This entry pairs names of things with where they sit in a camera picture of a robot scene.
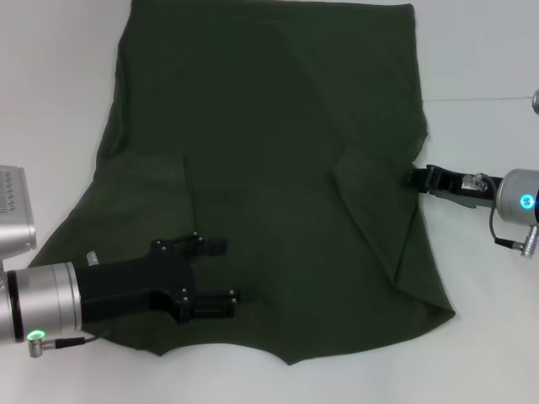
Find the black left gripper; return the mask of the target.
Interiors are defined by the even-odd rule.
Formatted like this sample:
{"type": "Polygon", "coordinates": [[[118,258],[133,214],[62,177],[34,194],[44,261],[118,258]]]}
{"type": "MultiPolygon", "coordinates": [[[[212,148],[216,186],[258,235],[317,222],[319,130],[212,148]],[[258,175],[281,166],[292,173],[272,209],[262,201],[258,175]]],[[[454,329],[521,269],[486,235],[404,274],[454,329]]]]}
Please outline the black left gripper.
{"type": "Polygon", "coordinates": [[[193,319],[233,317],[238,303],[255,301],[255,291],[239,288],[201,293],[196,290],[191,268],[195,258],[224,255],[227,247],[226,238],[204,238],[193,232],[157,239],[140,258],[77,268],[82,323],[147,311],[165,312],[179,324],[193,319]]]}

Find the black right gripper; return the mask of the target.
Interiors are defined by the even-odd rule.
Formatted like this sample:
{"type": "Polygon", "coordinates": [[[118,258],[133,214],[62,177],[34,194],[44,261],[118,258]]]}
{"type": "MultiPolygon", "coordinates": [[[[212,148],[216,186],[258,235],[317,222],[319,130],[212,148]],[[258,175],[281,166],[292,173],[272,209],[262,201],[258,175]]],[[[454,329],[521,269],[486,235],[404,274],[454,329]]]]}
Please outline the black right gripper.
{"type": "Polygon", "coordinates": [[[442,167],[428,165],[427,168],[411,169],[406,186],[417,192],[426,192],[458,205],[475,209],[493,206],[501,181],[502,178],[490,177],[484,173],[457,173],[442,167]]]}

